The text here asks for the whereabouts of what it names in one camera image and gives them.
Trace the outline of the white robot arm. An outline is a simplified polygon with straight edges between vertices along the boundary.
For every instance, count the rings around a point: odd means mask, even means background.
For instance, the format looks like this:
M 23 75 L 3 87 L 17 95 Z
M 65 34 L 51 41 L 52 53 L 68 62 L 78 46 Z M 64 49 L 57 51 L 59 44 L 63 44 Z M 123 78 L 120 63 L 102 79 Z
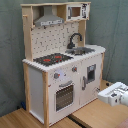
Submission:
M 98 99 L 111 106 L 122 104 L 128 107 L 128 86 L 121 82 L 116 82 L 100 91 Z

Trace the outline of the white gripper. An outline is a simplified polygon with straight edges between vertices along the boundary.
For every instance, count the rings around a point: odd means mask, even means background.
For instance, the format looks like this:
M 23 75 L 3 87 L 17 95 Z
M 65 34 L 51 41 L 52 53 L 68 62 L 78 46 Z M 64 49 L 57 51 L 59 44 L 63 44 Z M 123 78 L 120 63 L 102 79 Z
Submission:
M 98 93 L 98 99 L 111 106 L 120 104 L 128 106 L 128 86 L 121 82 L 116 82 L 100 91 Z

